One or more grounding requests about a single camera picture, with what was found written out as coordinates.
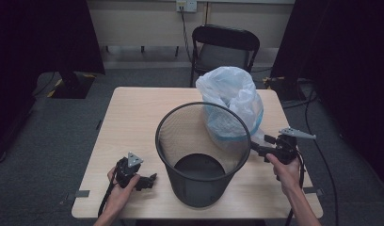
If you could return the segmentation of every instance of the plastic bag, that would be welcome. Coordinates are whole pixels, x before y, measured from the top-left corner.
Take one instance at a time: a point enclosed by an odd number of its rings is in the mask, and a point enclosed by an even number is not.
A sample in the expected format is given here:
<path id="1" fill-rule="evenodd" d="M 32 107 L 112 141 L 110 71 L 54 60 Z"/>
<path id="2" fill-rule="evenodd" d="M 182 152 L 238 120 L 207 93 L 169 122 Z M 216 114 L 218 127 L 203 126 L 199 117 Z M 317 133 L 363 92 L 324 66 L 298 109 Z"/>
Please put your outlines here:
<path id="1" fill-rule="evenodd" d="M 227 107 L 241 118 L 251 135 L 257 133 L 262 122 L 264 107 L 248 72 L 236 67 L 219 67 L 201 76 L 196 82 L 196 87 L 204 102 Z M 221 124 L 220 121 L 217 125 L 213 122 L 211 124 L 214 124 L 214 127 L 217 126 L 212 129 L 218 131 L 230 127 Z"/>

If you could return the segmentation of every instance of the gray carpet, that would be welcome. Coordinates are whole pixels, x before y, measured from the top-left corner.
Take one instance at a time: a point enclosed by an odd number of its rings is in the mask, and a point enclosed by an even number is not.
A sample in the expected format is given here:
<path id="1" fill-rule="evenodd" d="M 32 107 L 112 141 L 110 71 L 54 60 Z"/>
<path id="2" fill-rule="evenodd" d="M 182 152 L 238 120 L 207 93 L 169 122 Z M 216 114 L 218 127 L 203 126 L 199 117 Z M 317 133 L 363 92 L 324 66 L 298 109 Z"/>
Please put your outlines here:
<path id="1" fill-rule="evenodd" d="M 253 73 L 257 88 L 269 71 Z M 0 164 L 0 225 L 91 225 L 94 220 L 72 217 L 72 195 L 79 188 L 114 88 L 188 87 L 189 68 L 107 70 L 98 76 L 86 99 L 47 98 L 59 79 L 41 75 L 36 103 L 20 133 Z M 308 96 L 312 85 L 302 85 Z M 298 101 L 282 103 L 288 107 Z M 308 131 L 306 106 L 284 109 L 290 125 Z M 308 123 L 336 185 L 340 225 L 384 225 L 384 186 L 350 145 L 340 138 L 337 123 L 321 105 L 310 103 Z M 323 225 L 335 225 L 334 192 L 327 168 L 311 140 L 298 140 L 314 186 L 324 194 Z M 285 219 L 268 219 L 267 225 L 283 225 Z M 127 220 L 128 225 L 134 222 Z"/>

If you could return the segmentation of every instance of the wooden table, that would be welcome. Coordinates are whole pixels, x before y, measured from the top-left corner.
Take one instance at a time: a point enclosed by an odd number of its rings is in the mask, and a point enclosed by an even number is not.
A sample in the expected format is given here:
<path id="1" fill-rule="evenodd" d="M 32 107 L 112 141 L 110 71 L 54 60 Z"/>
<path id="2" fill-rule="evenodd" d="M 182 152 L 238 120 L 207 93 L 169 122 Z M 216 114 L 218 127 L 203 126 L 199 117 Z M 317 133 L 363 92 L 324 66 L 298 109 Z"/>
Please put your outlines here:
<path id="1" fill-rule="evenodd" d="M 287 127 L 277 94 L 257 90 L 264 103 L 260 125 L 268 135 L 276 137 Z M 72 208 L 75 218 L 96 218 L 109 181 L 106 174 L 116 163 L 135 153 L 144 159 L 139 174 L 157 173 L 152 189 L 134 191 L 121 218 L 287 218 L 290 204 L 275 180 L 272 165 L 251 152 L 246 164 L 235 173 L 222 197 L 204 208 L 180 202 L 174 195 L 154 143 L 159 122 L 173 108 L 201 101 L 197 89 L 117 88 L 107 109 L 101 131 L 89 159 L 80 190 L 89 190 L 87 198 L 76 198 Z M 312 182 L 306 172 L 305 187 Z M 306 194 L 318 218 L 323 214 L 316 194 Z"/>

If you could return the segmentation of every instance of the human arm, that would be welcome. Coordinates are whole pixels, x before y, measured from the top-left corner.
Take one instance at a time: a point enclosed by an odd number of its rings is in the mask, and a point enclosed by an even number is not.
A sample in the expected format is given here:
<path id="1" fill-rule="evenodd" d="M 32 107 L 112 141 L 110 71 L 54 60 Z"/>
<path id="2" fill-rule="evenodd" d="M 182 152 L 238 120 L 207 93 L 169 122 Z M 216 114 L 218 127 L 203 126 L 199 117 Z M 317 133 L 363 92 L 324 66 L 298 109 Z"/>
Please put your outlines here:
<path id="1" fill-rule="evenodd" d="M 115 168 L 111 169 L 107 173 L 107 177 L 109 181 L 112 179 L 114 175 Z M 106 206 L 104 207 L 104 211 L 98 217 L 94 226 L 108 226 L 113 223 L 113 221 L 117 218 L 120 211 L 124 208 L 125 204 L 128 201 L 128 198 L 133 191 L 133 188 L 136 186 L 136 183 L 139 181 L 140 176 L 136 174 L 128 184 L 127 187 L 121 188 L 120 185 L 117 184 L 116 179 L 114 179 L 113 183 L 116 184 L 111 191 L 109 198 L 107 199 Z"/>
<path id="2" fill-rule="evenodd" d="M 280 177 L 283 194 L 286 195 L 292 206 L 298 225 L 321 225 L 298 183 L 300 164 L 297 158 L 288 165 L 282 164 L 271 153 L 268 153 L 266 158 L 274 165 L 274 174 Z"/>

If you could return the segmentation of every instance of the chair backrest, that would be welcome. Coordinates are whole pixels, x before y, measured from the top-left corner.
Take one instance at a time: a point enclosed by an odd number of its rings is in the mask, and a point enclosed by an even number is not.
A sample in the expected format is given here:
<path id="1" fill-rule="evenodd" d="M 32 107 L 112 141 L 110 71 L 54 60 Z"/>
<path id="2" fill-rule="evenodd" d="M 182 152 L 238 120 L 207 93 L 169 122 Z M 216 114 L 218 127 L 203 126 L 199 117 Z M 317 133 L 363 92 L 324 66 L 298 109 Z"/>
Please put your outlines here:
<path id="1" fill-rule="evenodd" d="M 260 41 L 253 33 L 243 29 L 213 24 L 195 28 L 192 33 L 192 40 L 194 47 L 196 42 L 200 42 L 247 51 L 256 51 L 260 48 Z"/>

